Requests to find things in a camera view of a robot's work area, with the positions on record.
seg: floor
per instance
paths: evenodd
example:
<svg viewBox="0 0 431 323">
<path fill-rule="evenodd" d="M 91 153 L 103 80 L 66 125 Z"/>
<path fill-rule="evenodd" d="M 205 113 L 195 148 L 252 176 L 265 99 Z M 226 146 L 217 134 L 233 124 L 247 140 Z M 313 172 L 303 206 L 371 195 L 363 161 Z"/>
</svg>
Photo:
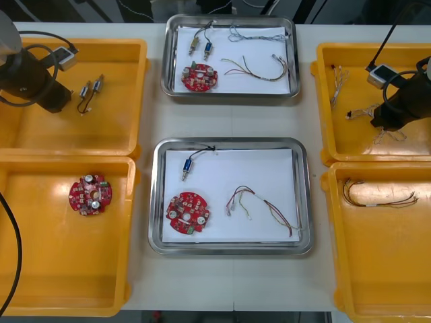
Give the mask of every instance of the floor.
<svg viewBox="0 0 431 323">
<path fill-rule="evenodd" d="M 156 323 L 153 312 L 121 311 L 112 318 L 2 318 L 2 323 Z M 326 323 L 324 312 L 162 312 L 158 323 Z"/>
</svg>

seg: white table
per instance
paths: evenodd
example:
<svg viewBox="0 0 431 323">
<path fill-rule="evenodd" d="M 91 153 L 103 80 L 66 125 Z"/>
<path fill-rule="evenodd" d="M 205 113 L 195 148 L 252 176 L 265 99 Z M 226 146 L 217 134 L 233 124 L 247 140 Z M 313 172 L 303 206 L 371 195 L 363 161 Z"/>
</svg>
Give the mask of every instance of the white table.
<svg viewBox="0 0 431 323">
<path fill-rule="evenodd" d="M 309 65 L 322 42 L 381 42 L 387 26 L 297 26 L 301 92 L 290 106 L 180 105 L 160 88 L 164 24 L 17 24 L 65 37 L 142 38 L 151 70 L 146 76 L 129 261 L 133 292 L 126 310 L 335 311 L 331 240 L 319 186 L 325 171 L 314 79 Z M 390 42 L 429 41 L 431 26 L 397 27 Z M 293 137 L 308 152 L 314 248 L 305 256 L 161 256 L 147 242 L 151 154 L 167 137 Z"/>
</svg>

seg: wire harness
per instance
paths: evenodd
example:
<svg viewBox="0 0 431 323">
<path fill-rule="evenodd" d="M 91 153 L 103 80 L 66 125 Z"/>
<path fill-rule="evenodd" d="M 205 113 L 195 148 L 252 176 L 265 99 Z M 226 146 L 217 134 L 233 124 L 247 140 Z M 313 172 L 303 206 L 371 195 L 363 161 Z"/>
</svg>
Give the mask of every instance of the wire harness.
<svg viewBox="0 0 431 323">
<path fill-rule="evenodd" d="M 343 183 L 343 197 L 350 205 L 353 205 L 354 207 L 393 207 L 393 208 L 400 209 L 403 207 L 410 207 L 412 205 L 415 205 L 419 200 L 419 198 L 415 196 L 415 192 L 413 191 L 410 193 L 409 197 L 402 200 L 397 200 L 397 201 L 392 201 L 387 203 L 375 203 L 375 204 L 359 203 L 358 201 L 353 199 L 350 193 L 350 190 L 352 189 L 353 186 L 361 185 L 364 183 L 365 181 L 363 180 L 352 180 L 350 178 L 348 178 Z"/>
<path fill-rule="evenodd" d="M 285 227 L 287 227 L 289 229 L 289 236 L 290 237 L 292 237 L 292 234 L 293 234 L 292 230 L 293 229 L 296 229 L 296 230 L 302 229 L 301 227 L 294 227 L 294 226 L 290 225 L 289 221 L 284 217 L 283 213 L 281 213 L 281 211 L 274 204 L 268 202 L 268 200 L 259 196 L 254 190 L 252 190 L 251 188 L 249 188 L 248 186 L 245 186 L 245 185 L 238 186 L 236 188 L 234 194 L 230 197 L 228 204 L 226 204 L 226 213 L 228 216 L 231 216 L 232 215 L 231 211 L 235 210 L 235 199 L 236 199 L 236 196 L 239 194 L 238 199 L 237 199 L 238 204 L 242 207 L 242 209 L 246 213 L 247 218 L 249 220 L 251 220 L 251 216 L 250 216 L 249 211 L 244 206 L 244 204 L 242 204 L 242 196 L 244 193 L 251 193 L 255 197 L 257 197 L 259 200 L 263 201 L 269 207 L 269 210 L 270 210 L 273 218 L 279 224 L 284 225 Z"/>
<path fill-rule="evenodd" d="M 244 56 L 242 57 L 242 60 L 244 61 L 245 68 L 243 66 L 241 66 L 240 64 L 238 64 L 237 62 L 233 61 L 232 59 L 222 59 L 222 62 L 227 62 L 227 63 L 235 64 L 239 68 L 239 69 L 230 69 L 229 71 L 225 72 L 224 75 L 227 75 L 227 74 L 229 74 L 231 72 L 237 72 L 237 73 L 240 73 L 240 74 L 247 74 L 247 75 L 256 77 L 257 79 L 262 79 L 263 81 L 270 81 L 270 82 L 278 81 L 279 79 L 282 79 L 286 75 L 286 73 L 289 72 L 288 64 L 286 63 L 286 61 L 281 56 L 277 57 L 275 54 L 272 54 L 271 57 L 273 59 L 275 59 L 278 63 L 280 63 L 280 65 L 283 67 L 283 72 L 281 73 L 281 75 L 279 77 L 276 77 L 276 78 L 273 78 L 273 79 L 269 79 L 269 78 L 262 77 L 262 76 L 254 74 L 249 69 L 249 67 L 247 66 L 247 63 L 245 61 L 245 57 Z"/>
</svg>

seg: wire bundle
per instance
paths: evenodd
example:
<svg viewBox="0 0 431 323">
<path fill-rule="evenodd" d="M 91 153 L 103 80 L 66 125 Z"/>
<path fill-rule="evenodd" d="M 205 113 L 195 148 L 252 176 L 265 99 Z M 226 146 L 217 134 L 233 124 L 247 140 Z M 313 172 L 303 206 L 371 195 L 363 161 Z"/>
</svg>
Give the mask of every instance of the wire bundle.
<svg viewBox="0 0 431 323">
<path fill-rule="evenodd" d="M 237 62 L 231 60 L 231 59 L 222 59 L 222 62 L 229 62 L 229 63 L 235 64 L 236 66 L 238 66 L 240 68 L 240 69 L 230 69 L 229 71 L 225 72 L 224 75 L 227 75 L 230 72 L 234 72 L 235 71 L 235 72 L 238 72 L 240 74 L 247 74 L 247 75 L 256 77 L 257 79 L 262 79 L 263 81 L 270 81 L 270 82 L 278 81 L 279 79 L 282 79 L 286 75 L 286 73 L 289 71 L 288 64 L 286 63 L 286 61 L 282 57 L 277 57 L 275 54 L 272 54 L 271 57 L 274 58 L 283 67 L 283 73 L 279 77 L 276 77 L 275 79 L 268 79 L 266 77 L 261 77 L 261 76 L 258 76 L 256 74 L 254 74 L 249 69 L 249 67 L 247 66 L 247 63 L 245 61 L 245 57 L 244 56 L 242 57 L 242 60 L 244 61 L 245 68 L 242 67 L 241 65 L 239 65 Z"/>
<path fill-rule="evenodd" d="M 261 40 L 269 40 L 273 42 L 285 42 L 286 38 L 289 37 L 289 34 L 287 36 L 284 36 L 282 34 L 275 35 L 275 36 L 243 36 L 239 33 L 239 31 L 236 29 L 234 25 L 231 25 L 229 27 L 230 35 L 228 37 L 228 40 L 231 42 L 240 42 L 241 40 L 253 40 L 253 39 L 261 39 Z"/>
<path fill-rule="evenodd" d="M 367 107 L 367 109 L 357 109 L 357 110 L 349 111 L 346 114 L 345 118 L 348 120 L 355 119 L 355 118 L 358 118 L 360 116 L 370 116 L 371 118 L 374 118 L 374 109 L 377 108 L 378 106 L 380 106 L 380 104 L 373 104 L 373 105 Z M 375 145 L 380 145 L 382 143 L 383 137 L 385 135 L 388 135 L 390 138 L 392 138 L 395 141 L 406 141 L 407 140 L 407 136 L 401 130 L 397 130 L 397 131 L 392 133 L 390 131 L 384 130 L 383 127 L 380 127 L 380 133 L 374 138 L 373 143 Z"/>
<path fill-rule="evenodd" d="M 271 215 L 273 216 L 273 218 L 275 220 L 277 220 L 277 222 L 279 224 L 284 225 L 289 229 L 289 236 L 290 237 L 292 237 L 292 234 L 293 234 L 292 229 L 300 229 L 300 228 L 291 226 L 289 221 L 284 217 L 283 213 L 281 213 L 281 211 L 274 204 L 268 202 L 266 199 L 264 199 L 263 197 L 256 194 L 256 192 L 254 190 L 252 190 L 251 188 L 249 188 L 248 186 L 245 186 L 245 185 L 238 186 L 236 188 L 234 194 L 230 197 L 228 204 L 226 204 L 226 212 L 229 216 L 231 216 L 231 211 L 233 211 L 235 209 L 235 198 L 236 198 L 236 195 L 239 194 L 238 203 L 244 209 L 247 218 L 249 220 L 251 220 L 251 216 L 250 216 L 249 211 L 242 204 L 242 196 L 246 192 L 253 194 L 254 196 L 256 196 L 258 199 L 263 201 L 269 207 L 269 210 L 271 211 Z"/>
<path fill-rule="evenodd" d="M 331 98 L 331 108 L 335 108 L 335 106 L 337 105 L 337 99 L 338 99 L 339 92 L 341 91 L 341 87 L 349 78 L 350 72 L 347 70 L 343 71 L 343 68 L 341 67 L 341 65 L 338 66 L 338 71 L 335 65 L 331 65 L 331 67 L 334 70 L 334 78 L 335 78 L 335 93 L 334 93 L 334 96 Z"/>
<path fill-rule="evenodd" d="M 350 205 L 353 205 L 355 207 L 393 207 L 393 208 L 400 209 L 403 207 L 410 207 L 412 205 L 415 205 L 419 200 L 419 198 L 415 196 L 415 192 L 413 191 L 410 193 L 409 197 L 403 200 L 398 200 L 398 201 L 393 201 L 388 203 L 362 204 L 355 201 L 352 198 L 350 194 L 350 190 L 352 189 L 353 186 L 361 185 L 363 183 L 365 183 L 365 181 L 363 180 L 353 181 L 350 178 L 348 178 L 343 183 L 343 197 Z"/>
</svg>

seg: round circuit board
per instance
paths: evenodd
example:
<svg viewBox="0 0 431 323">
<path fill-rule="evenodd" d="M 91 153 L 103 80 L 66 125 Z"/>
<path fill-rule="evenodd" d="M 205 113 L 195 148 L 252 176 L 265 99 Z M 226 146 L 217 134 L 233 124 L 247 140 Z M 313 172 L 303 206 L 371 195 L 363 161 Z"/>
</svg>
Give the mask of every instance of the round circuit board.
<svg viewBox="0 0 431 323">
<path fill-rule="evenodd" d="M 112 199 L 112 188 L 102 175 L 85 175 L 73 183 L 69 203 L 81 215 L 95 215 L 105 211 Z"/>
<path fill-rule="evenodd" d="M 192 63 L 186 67 L 181 74 L 181 81 L 185 87 L 194 92 L 206 92 L 217 84 L 217 71 L 206 64 Z"/>
<path fill-rule="evenodd" d="M 184 192 L 170 200 L 166 218 L 170 226 L 182 234 L 202 232 L 209 219 L 206 207 L 207 203 L 198 194 Z"/>
</svg>

